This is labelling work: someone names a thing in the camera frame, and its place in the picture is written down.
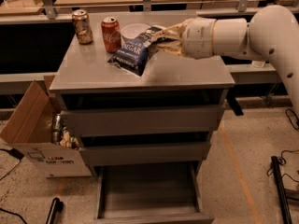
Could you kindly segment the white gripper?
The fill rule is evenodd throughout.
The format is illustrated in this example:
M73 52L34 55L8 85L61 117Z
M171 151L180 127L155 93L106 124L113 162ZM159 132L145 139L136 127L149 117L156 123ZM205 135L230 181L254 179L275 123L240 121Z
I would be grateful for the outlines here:
M182 23L163 28L154 36L154 40L160 38L174 39L170 42L157 43L158 50L176 56L185 56L194 59L204 59L213 56L213 28L215 19L196 18Z

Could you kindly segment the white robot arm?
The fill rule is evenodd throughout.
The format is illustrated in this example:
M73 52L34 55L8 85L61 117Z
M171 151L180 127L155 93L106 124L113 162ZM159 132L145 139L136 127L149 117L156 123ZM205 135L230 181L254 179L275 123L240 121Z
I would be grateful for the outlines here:
M227 56L272 64L299 113L299 23L286 7L263 7L250 21L197 17L164 28L153 40L158 48L193 59Z

